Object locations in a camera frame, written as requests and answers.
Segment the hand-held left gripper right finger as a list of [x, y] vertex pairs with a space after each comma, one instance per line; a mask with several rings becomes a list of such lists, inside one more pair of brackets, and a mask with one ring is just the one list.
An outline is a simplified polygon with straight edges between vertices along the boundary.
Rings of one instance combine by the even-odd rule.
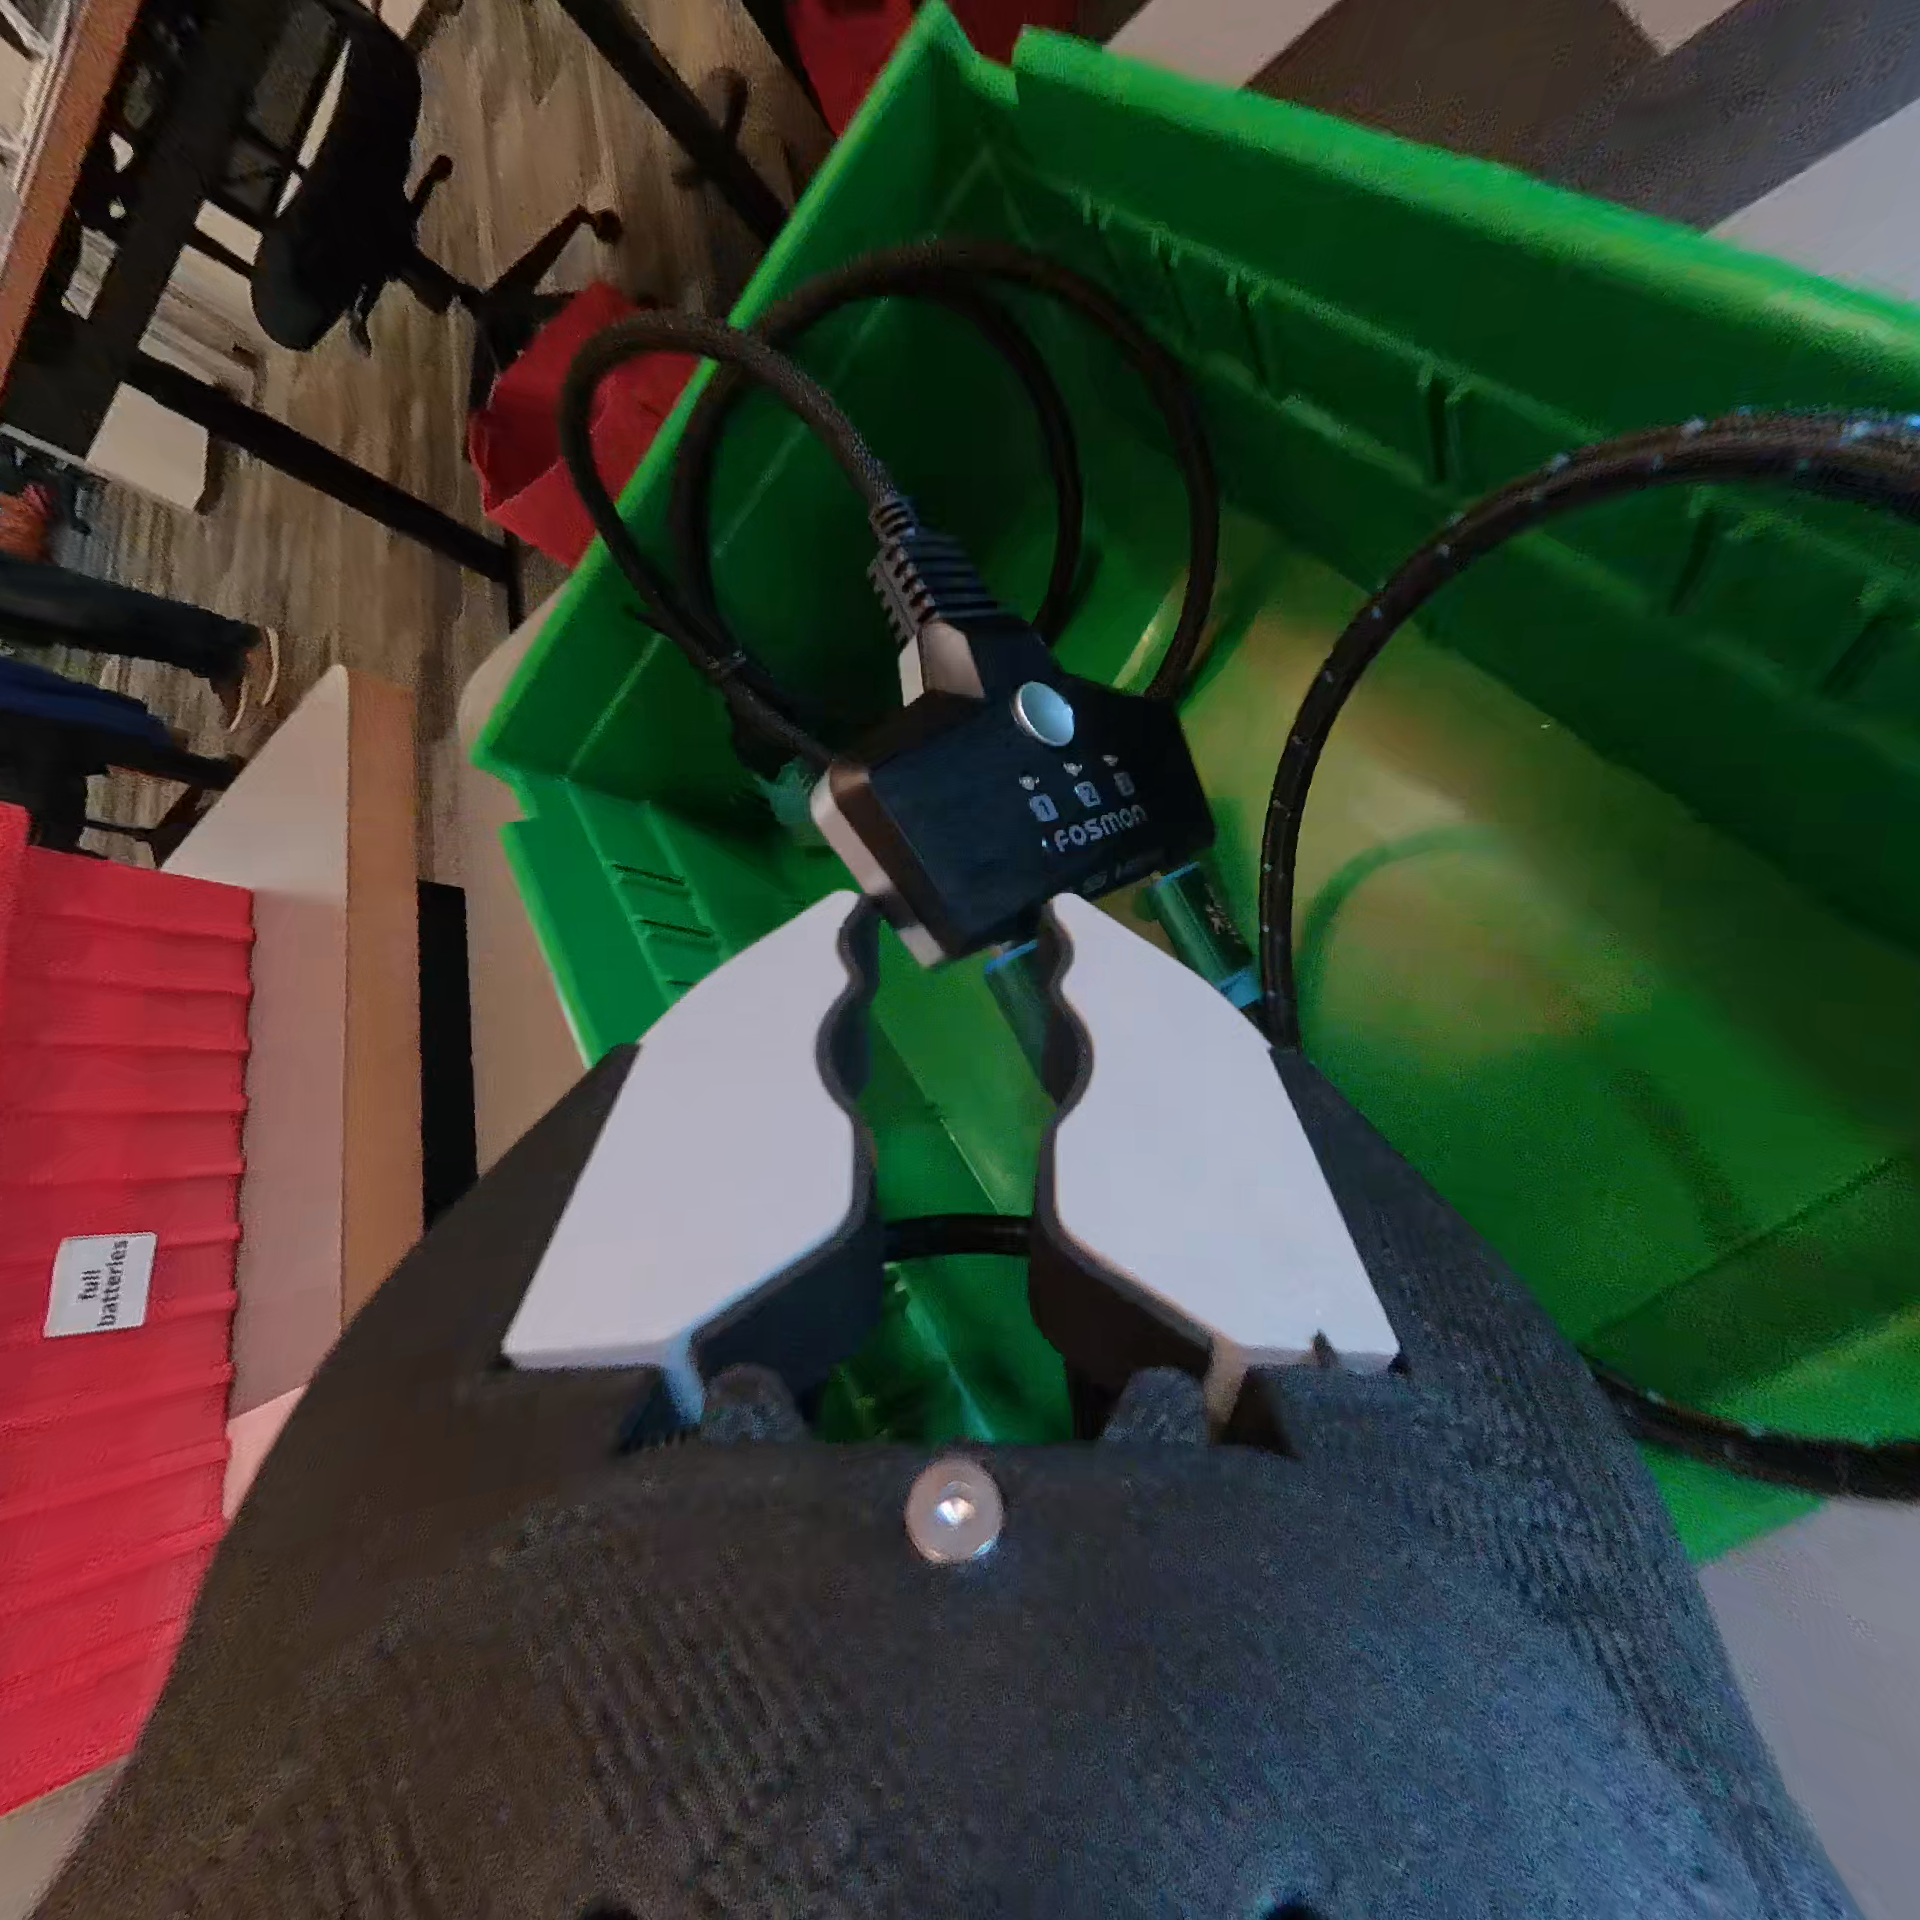
[[1029, 1307], [1069, 1374], [1384, 1372], [1402, 1339], [1262, 1031], [1086, 900], [1047, 904], [1039, 970]]

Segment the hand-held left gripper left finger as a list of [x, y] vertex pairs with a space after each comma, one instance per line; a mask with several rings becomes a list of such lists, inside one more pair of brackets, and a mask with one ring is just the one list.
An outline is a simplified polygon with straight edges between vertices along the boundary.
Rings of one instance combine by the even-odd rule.
[[879, 914], [829, 894], [639, 1038], [506, 1335], [518, 1372], [758, 1364], [820, 1384], [879, 1324]]

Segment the black hdmi switch with button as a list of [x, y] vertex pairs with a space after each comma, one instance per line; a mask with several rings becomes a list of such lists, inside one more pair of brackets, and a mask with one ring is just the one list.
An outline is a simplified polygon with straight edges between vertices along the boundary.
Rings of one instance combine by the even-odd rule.
[[1076, 680], [1020, 620], [932, 617], [900, 681], [900, 711], [831, 758], [810, 815], [926, 970], [1213, 847], [1180, 713]]

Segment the braided hdmi cable green plugs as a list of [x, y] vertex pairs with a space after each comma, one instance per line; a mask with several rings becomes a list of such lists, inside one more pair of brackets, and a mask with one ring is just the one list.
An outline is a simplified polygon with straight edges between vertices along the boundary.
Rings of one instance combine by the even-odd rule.
[[[1916, 1435], [1856, 1438], [1749, 1423], [1739, 1408], [1840, 1353], [1866, 1332], [1863, 1307], [1888, 1305], [1879, 1330], [1916, 1326], [1916, 953], [1836, 922], [1768, 865], [1695, 824], [1669, 824], [1654, 796], [1610, 799], [1616, 825], [1582, 831], [1576, 850], [1605, 855], [1618, 894], [1607, 943], [1580, 987], [1602, 987], [1618, 1033], [1675, 1033], [1698, 1058], [1728, 1057], [1707, 1090], [1709, 1132], [1690, 1094], [1596, 1041], [1551, 1041], [1546, 1016], [1494, 967], [1512, 920], [1486, 920], [1453, 896], [1398, 934], [1391, 958], [1415, 974], [1424, 1011], [1446, 1016], [1446, 1057], [1463, 1094], [1431, 1127], [1488, 1136], [1491, 1196], [1520, 1204], [1559, 1263], [1583, 1264], [1605, 1289], [1636, 1287], [1652, 1257], [1675, 1266], [1687, 1209], [1690, 1278], [1614, 1304], [1591, 1337], [1538, 1305], [1494, 1244], [1405, 1159], [1379, 1119], [1355, 1106], [1304, 1051], [1304, 1020], [1325, 996], [1338, 926], [1381, 878], [1477, 880], [1482, 835], [1468, 825], [1405, 835], [1348, 860], [1294, 922], [1298, 843], [1311, 777], [1366, 668], [1475, 563], [1533, 527], [1618, 496], [1714, 483], [1787, 491], [1916, 521], [1916, 425], [1892, 416], [1728, 416], [1612, 440], [1557, 457], [1479, 500], [1416, 550], [1355, 612], [1308, 683], [1263, 817], [1256, 930], [1262, 999], [1252, 1022], [1348, 1228], [1359, 1266], [1398, 1343], [1382, 1368], [1439, 1387], [1479, 1364], [1498, 1387], [1542, 1346], [1549, 1393], [1588, 1418], [1614, 1407], [1627, 1435], [1718, 1476], [1824, 1502], [1916, 1507]], [[1461, 1049], [1520, 1041], [1494, 1055], [1518, 1083], [1549, 1064], [1541, 1095], [1499, 1094], [1491, 1067]]]

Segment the red ribbed crate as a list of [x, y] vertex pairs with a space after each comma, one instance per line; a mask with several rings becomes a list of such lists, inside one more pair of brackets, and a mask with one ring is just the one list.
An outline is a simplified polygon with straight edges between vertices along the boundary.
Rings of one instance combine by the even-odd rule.
[[131, 1752], [224, 1534], [251, 947], [4, 808], [4, 1812]]

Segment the red bag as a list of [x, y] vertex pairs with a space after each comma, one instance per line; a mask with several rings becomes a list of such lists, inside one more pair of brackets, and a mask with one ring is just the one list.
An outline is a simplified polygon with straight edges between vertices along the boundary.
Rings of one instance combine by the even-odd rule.
[[[571, 362], [590, 338], [652, 311], [603, 280], [562, 296], [541, 296], [534, 321], [482, 359], [480, 399], [468, 411], [468, 463], [487, 519], [571, 569], [595, 542], [559, 449], [559, 399]], [[610, 496], [619, 496], [655, 434], [682, 402], [700, 362], [654, 353], [603, 377], [591, 400], [591, 457]]]

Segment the green plastic bin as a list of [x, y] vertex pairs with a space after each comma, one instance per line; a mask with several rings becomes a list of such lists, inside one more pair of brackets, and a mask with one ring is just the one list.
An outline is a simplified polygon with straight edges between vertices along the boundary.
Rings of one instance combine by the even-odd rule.
[[[1256, 943], [1259, 836], [1338, 634], [1479, 498], [1614, 436], [1824, 416], [1916, 467], [1916, 311], [1498, 164], [932, 9], [727, 314], [884, 249], [1038, 256], [1152, 334], [1205, 419], [1215, 586], [1181, 721], [1213, 900]], [[1083, 544], [1060, 659], [1144, 691], [1190, 510], [1160, 407], [1064, 300], [983, 286], [1064, 402]], [[784, 353], [1032, 617], [1060, 539], [1039, 406], [943, 304], [860, 296]], [[852, 745], [900, 706], [847, 478], [732, 369], [691, 375], [619, 510], [720, 647]], [[1303, 1051], [1610, 1377], [1732, 1432], [1646, 1458], [1709, 1561], [1851, 1498], [1916, 1514], [1916, 508], [1752, 481], [1554, 515], [1382, 647], [1311, 770]], [[595, 1065], [847, 884], [739, 758], [708, 678], [602, 544], [478, 762]], [[1050, 1115], [992, 961], [879, 940], [867, 1094], [888, 1215], [1024, 1212]], [[860, 1438], [1064, 1435], [1010, 1257], [916, 1259], [831, 1380]]]

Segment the black office chair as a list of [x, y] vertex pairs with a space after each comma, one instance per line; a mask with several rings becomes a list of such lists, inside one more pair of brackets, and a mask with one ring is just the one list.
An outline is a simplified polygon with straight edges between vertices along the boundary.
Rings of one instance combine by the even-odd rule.
[[468, 406], [476, 407], [562, 311], [565, 297], [539, 286], [571, 238], [590, 232], [610, 248], [621, 241], [621, 223], [610, 209], [576, 207], [487, 286], [432, 262], [421, 252], [418, 227], [451, 178], [451, 159], [432, 159], [412, 178], [422, 108], [415, 56], [365, 8], [311, 9], [343, 43], [343, 84], [317, 156], [258, 242], [248, 280], [255, 323], [291, 353], [311, 353], [335, 329], [370, 353], [367, 326], [388, 289], [404, 289], [439, 315], [460, 306], [471, 321]]

